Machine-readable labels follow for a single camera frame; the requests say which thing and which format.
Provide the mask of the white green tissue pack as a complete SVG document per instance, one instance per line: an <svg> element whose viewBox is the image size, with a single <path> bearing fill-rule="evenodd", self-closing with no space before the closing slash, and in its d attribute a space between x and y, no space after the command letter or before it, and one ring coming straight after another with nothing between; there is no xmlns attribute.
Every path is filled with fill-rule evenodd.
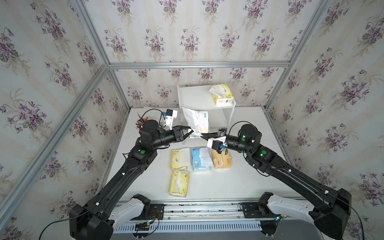
<svg viewBox="0 0 384 240"><path fill-rule="evenodd" d="M195 111L182 107L188 126L194 131L190 138L199 138L209 132L209 114L207 111Z"/></svg>

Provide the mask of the pale yellow tissue pack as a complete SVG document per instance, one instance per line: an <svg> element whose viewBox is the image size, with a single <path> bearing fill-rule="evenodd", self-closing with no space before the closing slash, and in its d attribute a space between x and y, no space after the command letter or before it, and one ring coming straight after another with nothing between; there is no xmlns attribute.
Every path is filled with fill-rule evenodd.
<svg viewBox="0 0 384 240"><path fill-rule="evenodd" d="M187 170L191 166L190 148L172 150L171 170Z"/></svg>

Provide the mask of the blue tissue pack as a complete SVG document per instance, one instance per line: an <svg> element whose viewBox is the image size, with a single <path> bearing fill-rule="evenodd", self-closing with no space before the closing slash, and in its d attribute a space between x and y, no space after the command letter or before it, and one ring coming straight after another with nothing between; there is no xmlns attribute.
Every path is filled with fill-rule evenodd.
<svg viewBox="0 0 384 240"><path fill-rule="evenodd" d="M192 148L191 154L194 172L209 171L213 167L208 148Z"/></svg>

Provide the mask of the orange tissue pack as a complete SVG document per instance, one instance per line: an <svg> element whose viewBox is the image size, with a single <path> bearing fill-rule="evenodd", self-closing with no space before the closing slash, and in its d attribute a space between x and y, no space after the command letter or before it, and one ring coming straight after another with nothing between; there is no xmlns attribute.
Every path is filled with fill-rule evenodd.
<svg viewBox="0 0 384 240"><path fill-rule="evenodd" d="M225 151L220 154L212 150L213 164L215 169L228 169L232 166L232 159L229 153Z"/></svg>

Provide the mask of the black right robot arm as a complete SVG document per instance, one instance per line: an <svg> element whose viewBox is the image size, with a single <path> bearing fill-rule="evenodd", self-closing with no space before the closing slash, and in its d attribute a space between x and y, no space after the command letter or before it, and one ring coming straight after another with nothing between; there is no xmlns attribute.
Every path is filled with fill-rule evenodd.
<svg viewBox="0 0 384 240"><path fill-rule="evenodd" d="M206 140L208 148L217 153L224 150L242 153L246 162L262 176L281 181L305 198L300 202L265 192L256 203L241 204L246 218L275 218L278 222L282 216L289 216L314 225L331 239L343 238L352 211L352 195L345 189L330 188L292 167L261 144L262 133L253 124L244 121L236 136L222 128L198 137Z"/></svg>

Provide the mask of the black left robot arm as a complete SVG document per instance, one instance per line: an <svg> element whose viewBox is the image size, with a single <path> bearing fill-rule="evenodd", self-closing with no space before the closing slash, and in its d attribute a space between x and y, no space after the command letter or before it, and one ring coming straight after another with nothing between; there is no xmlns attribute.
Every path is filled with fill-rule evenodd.
<svg viewBox="0 0 384 240"><path fill-rule="evenodd" d="M175 126L164 130L155 120L144 122L134 147L125 155L118 172L85 205L75 205L70 211L70 236L76 240L108 240L117 221L112 211L130 185L149 167L157 150L182 142L193 133L191 127Z"/></svg>

